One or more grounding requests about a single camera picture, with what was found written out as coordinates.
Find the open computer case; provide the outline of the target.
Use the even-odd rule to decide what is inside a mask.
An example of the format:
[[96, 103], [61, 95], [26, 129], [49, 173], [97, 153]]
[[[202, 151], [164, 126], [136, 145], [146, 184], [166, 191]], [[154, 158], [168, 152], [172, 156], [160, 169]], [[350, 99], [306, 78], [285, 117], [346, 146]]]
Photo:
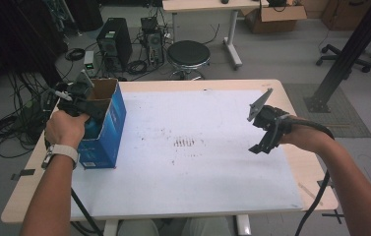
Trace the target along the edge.
[[164, 62], [163, 37], [156, 17], [141, 18], [141, 29], [144, 37], [143, 45], [147, 50], [149, 63], [153, 66], [162, 64]]

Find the person's left hand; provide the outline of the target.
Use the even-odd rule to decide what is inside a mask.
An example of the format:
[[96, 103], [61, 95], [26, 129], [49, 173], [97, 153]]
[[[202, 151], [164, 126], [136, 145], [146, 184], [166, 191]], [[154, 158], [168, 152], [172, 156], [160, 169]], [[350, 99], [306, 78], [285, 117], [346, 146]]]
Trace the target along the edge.
[[53, 112], [46, 123], [45, 138], [51, 144], [77, 149], [85, 134], [85, 123], [89, 118], [87, 114], [73, 117], [63, 110]]

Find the black round stool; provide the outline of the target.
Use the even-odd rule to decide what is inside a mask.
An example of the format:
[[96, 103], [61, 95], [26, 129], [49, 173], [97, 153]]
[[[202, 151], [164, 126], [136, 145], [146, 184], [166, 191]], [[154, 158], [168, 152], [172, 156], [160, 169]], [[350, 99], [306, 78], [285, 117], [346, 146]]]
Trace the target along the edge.
[[167, 48], [166, 58], [174, 68], [169, 78], [178, 76], [180, 80], [188, 80], [192, 73], [196, 73], [197, 77], [193, 81], [204, 80], [206, 77], [199, 69], [210, 64], [211, 52], [203, 43], [181, 40]]

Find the black metal stand post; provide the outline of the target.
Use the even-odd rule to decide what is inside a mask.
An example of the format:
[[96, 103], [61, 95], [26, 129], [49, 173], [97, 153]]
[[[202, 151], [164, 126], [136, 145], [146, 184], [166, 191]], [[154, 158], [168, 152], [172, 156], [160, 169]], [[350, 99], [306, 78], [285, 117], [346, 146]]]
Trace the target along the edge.
[[327, 103], [331, 96], [340, 83], [349, 76], [350, 69], [354, 65], [354, 62], [359, 58], [370, 42], [371, 6], [316, 91], [312, 96], [304, 98], [304, 103], [309, 112], [327, 113], [330, 111]]

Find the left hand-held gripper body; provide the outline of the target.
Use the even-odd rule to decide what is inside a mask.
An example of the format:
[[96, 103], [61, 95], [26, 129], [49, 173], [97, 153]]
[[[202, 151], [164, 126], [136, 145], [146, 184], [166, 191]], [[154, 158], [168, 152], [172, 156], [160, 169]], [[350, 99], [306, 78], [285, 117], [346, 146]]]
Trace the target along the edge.
[[72, 83], [58, 83], [49, 88], [43, 96], [43, 111], [51, 112], [56, 104], [71, 116], [78, 116], [87, 110], [87, 98], [92, 92], [94, 84], [83, 69]]

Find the blue cardboard box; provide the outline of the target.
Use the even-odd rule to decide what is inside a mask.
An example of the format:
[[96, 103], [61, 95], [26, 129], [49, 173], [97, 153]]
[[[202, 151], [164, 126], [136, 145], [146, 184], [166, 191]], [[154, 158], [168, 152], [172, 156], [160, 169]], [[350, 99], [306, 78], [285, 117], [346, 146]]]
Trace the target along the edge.
[[78, 153], [79, 163], [86, 169], [114, 168], [122, 138], [126, 107], [121, 88], [116, 79], [93, 79], [94, 88], [89, 100], [109, 99], [105, 117], [101, 124], [101, 131], [97, 139], [82, 139]]

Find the open brown cardboard carton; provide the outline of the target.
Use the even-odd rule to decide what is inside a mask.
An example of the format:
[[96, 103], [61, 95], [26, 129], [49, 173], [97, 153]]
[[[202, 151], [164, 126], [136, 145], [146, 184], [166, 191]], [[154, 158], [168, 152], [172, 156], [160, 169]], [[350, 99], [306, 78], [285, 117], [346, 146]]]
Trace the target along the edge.
[[246, 26], [254, 34], [293, 31], [298, 21], [307, 19], [303, 5], [260, 7], [242, 13]]

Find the black office chair base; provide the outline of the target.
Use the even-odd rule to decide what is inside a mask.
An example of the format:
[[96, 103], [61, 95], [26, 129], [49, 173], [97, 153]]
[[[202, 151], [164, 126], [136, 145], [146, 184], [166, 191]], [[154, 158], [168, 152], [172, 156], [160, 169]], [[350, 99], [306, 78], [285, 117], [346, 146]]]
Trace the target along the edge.
[[[327, 44], [320, 49], [322, 56], [316, 61], [317, 66], [321, 66], [325, 60], [337, 60], [341, 54], [341, 51], [336, 47]], [[362, 59], [356, 59], [354, 61], [356, 65], [361, 66], [362, 73], [369, 73], [371, 70], [371, 63]]]

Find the small white power unit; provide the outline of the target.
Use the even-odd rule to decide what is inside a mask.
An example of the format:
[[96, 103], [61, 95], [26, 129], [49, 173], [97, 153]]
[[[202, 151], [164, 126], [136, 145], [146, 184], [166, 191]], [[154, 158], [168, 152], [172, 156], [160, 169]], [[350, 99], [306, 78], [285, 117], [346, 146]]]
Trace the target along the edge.
[[98, 66], [96, 65], [96, 61], [94, 58], [94, 52], [91, 50], [88, 50], [85, 52], [84, 57], [84, 68], [87, 74], [93, 78], [96, 75]]

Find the dark grey floor mat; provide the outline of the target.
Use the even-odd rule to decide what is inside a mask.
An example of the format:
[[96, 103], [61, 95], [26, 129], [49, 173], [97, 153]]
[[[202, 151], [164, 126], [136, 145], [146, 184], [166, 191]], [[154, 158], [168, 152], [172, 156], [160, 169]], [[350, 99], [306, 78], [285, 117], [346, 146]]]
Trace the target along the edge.
[[314, 94], [318, 84], [284, 84], [295, 110], [303, 118], [326, 126], [335, 138], [371, 138], [371, 133], [340, 88], [327, 103], [328, 112], [309, 111], [304, 101]]

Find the person's legs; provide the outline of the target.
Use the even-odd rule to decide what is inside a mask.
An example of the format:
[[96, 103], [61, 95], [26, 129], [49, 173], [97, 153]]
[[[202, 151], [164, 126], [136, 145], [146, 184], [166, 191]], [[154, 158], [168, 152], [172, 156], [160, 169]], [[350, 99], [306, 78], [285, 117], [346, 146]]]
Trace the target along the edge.
[[[151, 219], [124, 220], [117, 236], [160, 236]], [[188, 218], [180, 236], [232, 236], [225, 217]]]

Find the black computer tower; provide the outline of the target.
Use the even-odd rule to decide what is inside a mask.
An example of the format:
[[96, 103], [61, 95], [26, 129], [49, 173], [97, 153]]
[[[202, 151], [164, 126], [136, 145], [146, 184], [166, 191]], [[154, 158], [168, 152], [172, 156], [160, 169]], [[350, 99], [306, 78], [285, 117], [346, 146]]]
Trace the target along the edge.
[[132, 44], [124, 18], [109, 18], [96, 38], [108, 70], [124, 72], [132, 55]]

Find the dark bulky object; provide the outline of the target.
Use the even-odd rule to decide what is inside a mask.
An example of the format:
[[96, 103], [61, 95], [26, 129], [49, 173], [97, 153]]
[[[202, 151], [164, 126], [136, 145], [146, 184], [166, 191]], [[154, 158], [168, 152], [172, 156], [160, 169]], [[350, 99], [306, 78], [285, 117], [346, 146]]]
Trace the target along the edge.
[[103, 25], [97, 0], [65, 0], [81, 31], [97, 30]]

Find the white-legged wooden desk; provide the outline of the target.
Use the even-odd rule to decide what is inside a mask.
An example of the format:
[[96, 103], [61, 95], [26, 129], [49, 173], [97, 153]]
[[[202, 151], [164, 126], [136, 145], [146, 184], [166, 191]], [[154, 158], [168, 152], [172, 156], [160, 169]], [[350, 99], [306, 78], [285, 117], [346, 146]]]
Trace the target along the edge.
[[237, 17], [240, 10], [259, 9], [262, 0], [228, 0], [222, 3], [221, 0], [162, 0], [162, 8], [166, 13], [170, 13], [173, 26], [173, 41], [177, 39], [176, 16], [182, 12], [203, 12], [203, 11], [229, 11], [229, 29], [222, 43], [231, 58], [231, 65], [234, 70], [238, 70], [242, 61], [233, 44]]

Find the black curtain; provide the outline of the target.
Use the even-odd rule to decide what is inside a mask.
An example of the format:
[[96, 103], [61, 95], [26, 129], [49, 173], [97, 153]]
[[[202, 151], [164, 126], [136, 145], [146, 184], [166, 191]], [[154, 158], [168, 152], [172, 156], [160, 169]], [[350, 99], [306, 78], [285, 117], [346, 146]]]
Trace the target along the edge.
[[0, 55], [18, 75], [40, 73], [55, 87], [63, 82], [55, 63], [67, 50], [42, 0], [0, 0]]

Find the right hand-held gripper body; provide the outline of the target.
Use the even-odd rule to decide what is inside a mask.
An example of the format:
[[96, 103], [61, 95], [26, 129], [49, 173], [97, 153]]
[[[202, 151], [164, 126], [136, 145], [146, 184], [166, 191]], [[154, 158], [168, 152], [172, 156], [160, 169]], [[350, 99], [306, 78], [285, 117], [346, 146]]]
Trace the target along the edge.
[[264, 131], [277, 132], [281, 130], [285, 134], [289, 134], [291, 125], [286, 121], [289, 113], [266, 104], [272, 92], [273, 89], [268, 88], [264, 94], [250, 104], [247, 120], [252, 122], [255, 127], [262, 128]]

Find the black tape strip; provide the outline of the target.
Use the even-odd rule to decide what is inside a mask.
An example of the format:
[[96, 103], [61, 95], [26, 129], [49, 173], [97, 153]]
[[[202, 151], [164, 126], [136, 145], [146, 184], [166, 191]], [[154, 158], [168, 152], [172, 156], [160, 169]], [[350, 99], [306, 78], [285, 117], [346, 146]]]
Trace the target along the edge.
[[22, 176], [32, 176], [35, 172], [35, 169], [23, 169], [19, 173], [13, 173], [11, 180], [19, 181]]

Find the blue soap bottle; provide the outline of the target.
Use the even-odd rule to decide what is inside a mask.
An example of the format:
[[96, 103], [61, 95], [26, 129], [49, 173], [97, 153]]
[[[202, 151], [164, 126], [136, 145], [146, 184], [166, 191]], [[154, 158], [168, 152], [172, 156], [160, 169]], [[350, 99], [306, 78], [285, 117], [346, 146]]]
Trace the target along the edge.
[[101, 124], [98, 123], [94, 118], [90, 118], [85, 123], [84, 140], [97, 139], [101, 131]]

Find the person's right hand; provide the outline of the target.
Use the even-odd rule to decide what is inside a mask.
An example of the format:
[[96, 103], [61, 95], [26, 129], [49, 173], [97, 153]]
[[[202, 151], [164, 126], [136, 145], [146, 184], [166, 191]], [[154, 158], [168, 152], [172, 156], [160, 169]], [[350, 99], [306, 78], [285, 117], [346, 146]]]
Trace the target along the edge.
[[291, 132], [281, 137], [281, 144], [294, 145], [298, 148], [320, 153], [325, 145], [330, 144], [333, 139], [326, 133], [305, 125], [305, 119], [292, 116], [295, 123]]

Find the white table mat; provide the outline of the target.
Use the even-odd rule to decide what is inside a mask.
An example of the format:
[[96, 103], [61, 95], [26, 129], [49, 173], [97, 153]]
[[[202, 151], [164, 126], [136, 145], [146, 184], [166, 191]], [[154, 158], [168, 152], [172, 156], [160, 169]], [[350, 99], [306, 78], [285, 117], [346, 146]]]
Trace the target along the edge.
[[299, 210], [281, 148], [254, 154], [263, 137], [248, 122], [258, 90], [126, 92], [115, 167], [73, 175], [95, 217], [153, 217]]

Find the closed brown cardboard carton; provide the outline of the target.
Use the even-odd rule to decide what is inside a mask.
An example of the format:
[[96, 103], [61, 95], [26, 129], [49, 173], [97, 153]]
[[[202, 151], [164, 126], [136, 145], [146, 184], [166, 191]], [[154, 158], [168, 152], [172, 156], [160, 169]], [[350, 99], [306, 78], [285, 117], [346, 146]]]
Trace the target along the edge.
[[330, 0], [322, 15], [329, 30], [354, 30], [371, 6], [371, 0]]

